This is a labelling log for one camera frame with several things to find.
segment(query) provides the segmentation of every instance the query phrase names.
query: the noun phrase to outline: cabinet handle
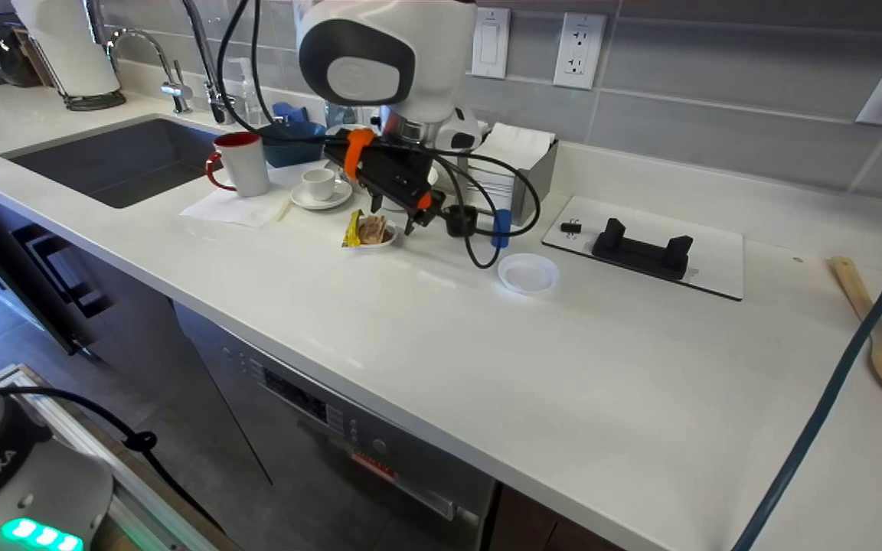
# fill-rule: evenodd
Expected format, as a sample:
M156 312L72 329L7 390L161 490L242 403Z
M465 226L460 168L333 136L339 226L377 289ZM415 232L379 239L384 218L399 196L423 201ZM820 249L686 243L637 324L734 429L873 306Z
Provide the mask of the cabinet handle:
M96 317L109 302L101 289L92 289L85 280L71 283L62 270L53 263L54 253L66 251L71 243L57 235L48 235L44 226L20 226L12 232L20 249L29 253L32 266L45 276L53 289L72 302L82 317Z

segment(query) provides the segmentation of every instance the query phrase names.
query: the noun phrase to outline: green light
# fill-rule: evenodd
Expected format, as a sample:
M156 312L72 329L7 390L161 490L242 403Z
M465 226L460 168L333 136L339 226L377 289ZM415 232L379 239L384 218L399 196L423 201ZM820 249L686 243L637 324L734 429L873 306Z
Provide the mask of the green light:
M4 523L4 534L7 539L27 539L35 532L41 523L27 519L27 517L12 517L10 523Z
M57 530L53 530L53 527L44 527L44 532L35 534L35 544L53 544L54 539L62 539L62 532Z
M57 551L82 551L82 542L77 534L66 534Z
M0 527L7 542L27 551L82 551L82 539L62 532L54 527L35 523L29 517L12 517Z

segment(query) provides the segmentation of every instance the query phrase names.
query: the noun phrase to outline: wire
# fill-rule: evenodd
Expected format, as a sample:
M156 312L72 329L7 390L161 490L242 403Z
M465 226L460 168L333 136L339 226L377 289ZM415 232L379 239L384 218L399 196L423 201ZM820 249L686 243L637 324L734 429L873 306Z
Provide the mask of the wire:
M533 186L533 180L520 170L520 168L514 168L514 166L508 166L508 161L501 161L501 160L496 160L496 156L479 156L479 154L462 154L462 151L433 151L433 154L439 154L439 156L465 156L465 160L479 160L479 161L489 161L489 166L499 166L499 168L506 168L508 173L514 173L524 186L525 186L525 193L531 193L531 198L533 198L533 218L520 226L520 229L514 229L514 232L499 232L499 235L525 235L537 222L540 222L540 218L542 218L542 198L540 198L540 193L537 193L537 186Z
M494 201L494 196L489 196L489 188L484 188L484 183L479 183L475 177L471 177L471 170L465 170L465 168L460 168L460 166L452 166L452 161L448 161L460 177L465 177L475 188L479 188L479 196L489 205L489 211L479 211L479 215L488 215L488 218L496 218L496 201Z
M237 110L234 110L234 102L229 102L229 90L225 90L225 73L222 73L222 60L225 60L225 50L229 50L229 40L234 40L234 30L239 25L239 19L244 15L248 10L248 0L239 0L237 10L234 10L234 19L220 35L220 54L217 54L217 88L220 88L220 102L229 114L229 119L237 119L244 132L258 132L253 126L248 126Z
M436 156L436 160L439 160L439 166L448 170L460 208L465 208L465 196L462 196L460 180L452 177L452 166L451 166L448 160L442 160L442 156ZM501 257L501 249L496 249L494 257L489 257L488 263L482 263L479 253L475 253L475 243L471 243L471 232L465 232L465 251L468 251L468 257L471 257L471 263L475 263L479 270L489 270L489 266L496 266L499 257Z
M92 409L96 417L101 417L105 422L109 422L117 431L124 435L124 446L142 452L153 467L156 475L182 499L190 501L208 523L214 523L220 532L222 527L170 477L170 472L158 461L158 457L153 452L153 446L158 444L158 436L153 431L134 431L129 422L123 422L117 412L109 412L108 407L82 397L82 395L72 395L72 390L63 390L63 389L44 389L44 386L7 386L0 389L0 395L48 395L48 397L62 397L62 401L71 401L71 403L78 403L82 409Z
M460 166L452 166L456 173L462 173L489 205L496 205L489 198L489 193L484 188L484 183L479 183L479 177ZM475 229L479 235L496 235L496 239L510 239L510 235L524 235L524 229L514 229L514 232L489 232L489 229Z
M878 289L878 301L873 302L873 309L866 312L866 317L859 322L859 326L853 329L853 337L847 338L824 395L816 397L798 439L792 444L792 450L787 452L780 472L775 475L768 492L758 499L756 511L751 514L745 532L737 534L734 542L734 551L747 551L754 549L756 534L761 532L761 527L768 523L775 506L780 501L787 482L797 477L802 458L808 457L812 450L812 439L816 436L820 426L828 422L837 397L840 397L840 389L843 382L847 380L847 370L853 366L859 347L866 345L873 326L878 324L882 317L882 289Z
M258 104L262 110L262 119L271 126L276 115L270 115L270 107L262 102L262 88L260 88L260 68L258 68L258 40L260 40L260 0L253 0L253 30L250 30L250 80L253 80L253 95L258 95Z

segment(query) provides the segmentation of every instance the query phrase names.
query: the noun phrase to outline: white cup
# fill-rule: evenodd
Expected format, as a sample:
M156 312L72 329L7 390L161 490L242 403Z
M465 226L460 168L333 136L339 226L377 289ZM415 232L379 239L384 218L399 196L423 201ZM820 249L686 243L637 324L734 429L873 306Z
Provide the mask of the white cup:
M214 136L214 154L205 160L205 177L220 186L234 188L237 196L262 196L271 188L267 177L267 160L260 133L253 132L234 132Z
M333 186L337 186L337 170L332 168L309 168L306 173L300 173L300 186L309 198L323 201Z

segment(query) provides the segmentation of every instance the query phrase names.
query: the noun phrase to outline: red mug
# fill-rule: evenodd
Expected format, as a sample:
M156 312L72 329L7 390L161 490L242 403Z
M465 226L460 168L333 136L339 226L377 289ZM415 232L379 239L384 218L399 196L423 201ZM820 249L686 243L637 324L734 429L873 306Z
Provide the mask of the red mug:
M217 170L225 166L234 180L217 180ZM258 132L234 132L214 136L214 154L205 160L205 177L234 188L237 196L262 196L271 188L267 177L262 143Z

